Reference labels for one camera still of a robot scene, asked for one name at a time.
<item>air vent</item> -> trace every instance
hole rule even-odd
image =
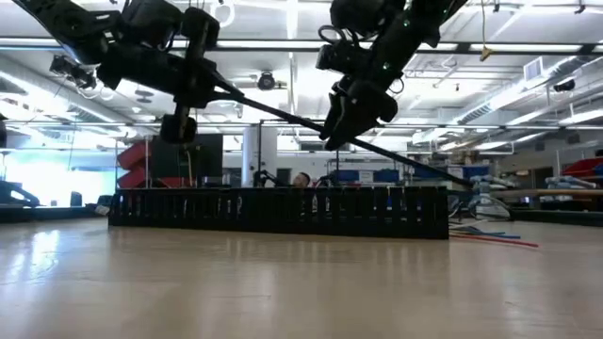
[[[324,151],[324,142],[302,142],[300,151]]]
[[[575,133],[567,137],[565,142],[567,142],[568,145],[576,145],[577,143],[580,143],[580,135],[578,133]]]
[[[524,66],[524,80],[530,81],[543,75],[543,58],[541,56]]]
[[[339,148],[339,151],[349,151],[350,150],[350,144],[347,143],[343,146],[341,146],[341,148]],[[311,141],[311,142],[301,142],[300,143],[300,151],[309,151],[309,152],[316,152],[316,151],[324,151],[324,142],[315,142],[315,141]]]

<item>ceiling duct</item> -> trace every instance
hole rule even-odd
[[[592,63],[598,56],[570,56],[557,63],[546,62],[541,57],[527,64],[524,70],[527,70],[528,76],[522,76],[516,79],[509,86],[489,95],[485,100],[477,104],[468,105],[461,109],[459,113],[447,122],[447,124],[467,124],[486,114],[495,112],[507,105],[513,104],[526,98],[535,90],[546,85],[554,85],[570,76],[576,70]],[[413,134],[413,143],[427,142],[441,137],[447,132],[445,128],[431,129],[428,131]]]
[[[26,95],[27,92],[7,79],[0,78],[0,94]]]

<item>red wire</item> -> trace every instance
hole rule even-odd
[[[522,246],[529,246],[529,247],[534,247],[534,248],[540,247],[538,244],[529,243],[529,242],[525,242],[525,241],[506,240],[506,239],[494,239],[494,238],[489,238],[489,237],[479,236],[479,235],[451,234],[450,237],[463,238],[463,239],[483,240],[483,241],[492,241],[492,242],[498,242],[498,243],[503,243],[503,244],[522,245]]]

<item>blue object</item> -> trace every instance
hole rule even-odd
[[[337,173],[340,182],[357,182],[360,180],[360,172],[357,169],[340,169]]]
[[[488,174],[490,174],[490,166],[463,166],[463,177],[465,179]]]
[[[373,172],[373,182],[375,183],[397,183],[399,181],[399,171],[396,169],[380,169]]]

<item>wire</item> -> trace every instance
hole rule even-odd
[[[483,48],[486,48],[486,5],[481,0],[481,41]]]
[[[72,144],[69,148],[69,161],[67,162],[67,171],[71,171],[72,157],[73,157],[73,145],[75,143],[75,131],[77,130],[77,121],[73,122],[73,133],[72,133]]]
[[[481,62],[492,54],[492,50],[486,46],[486,6],[483,1],[481,0],[481,42],[483,43],[480,56]]]
[[[188,157],[188,186],[192,187],[192,165],[190,162],[190,152],[187,150]]]
[[[81,88],[77,88],[77,93],[79,93],[79,95],[83,96],[84,99],[88,99],[88,100],[96,99],[100,95],[100,93],[96,93],[96,94],[92,94],[89,96],[86,93],[84,93],[84,90],[82,90]]]
[[[525,241],[506,240],[506,239],[494,239],[494,238],[489,238],[489,237],[479,236],[479,235],[450,234],[449,236],[453,237],[453,238],[491,241],[491,242],[497,242],[497,243],[502,243],[502,244],[528,246],[528,247],[532,247],[532,248],[539,248],[540,247],[540,245],[538,245],[538,244],[534,244],[534,243],[530,243],[530,242],[525,242]]]
[[[339,39],[340,39],[340,40],[344,40],[344,41],[347,41],[347,40],[348,40],[348,38],[346,38],[346,35],[344,34],[343,30],[341,30],[341,29],[339,29],[339,28],[337,28],[337,27],[331,26],[331,25],[329,25],[329,24],[322,25],[322,26],[321,26],[321,27],[318,29],[318,36],[319,36],[321,39],[323,39],[323,40],[325,40],[325,41],[329,42],[330,44],[335,44],[335,43],[337,43],[337,40],[333,40],[333,39],[330,39],[330,38],[325,37],[325,35],[324,35],[324,33],[323,33],[324,31],[333,31],[333,32],[337,33],[337,35],[339,36]]]
[[[396,95],[402,94],[404,92],[404,80],[402,80],[402,78],[400,78],[398,80],[402,84],[402,87],[398,91],[393,90],[391,86],[389,87],[389,91],[391,91],[392,93],[394,93]]]
[[[60,92],[60,91],[63,89],[63,87],[65,86],[65,81],[67,81],[67,77],[64,77],[64,78],[63,78],[63,81],[62,81],[62,82],[60,83],[60,85],[58,86],[58,89],[57,89],[57,91],[55,92],[55,95],[53,95],[53,99],[55,99],[55,98],[57,97],[58,93],[59,93],[59,92]],[[36,112],[36,113],[34,113],[34,116],[33,116],[33,117],[31,117],[31,119],[30,119],[30,120],[26,121],[26,122],[25,122],[25,123],[24,123],[22,126],[20,126],[20,127],[26,127],[26,126],[27,126],[27,125],[28,125],[30,122],[32,122],[33,120],[35,120],[35,119],[36,119],[36,118],[37,118],[37,117],[40,115],[40,113],[41,113],[41,112]]]
[[[360,40],[358,39],[358,34],[356,34],[356,32],[350,29],[348,29],[348,31],[350,32],[351,40],[354,42],[354,46],[356,46],[356,48],[360,48]]]

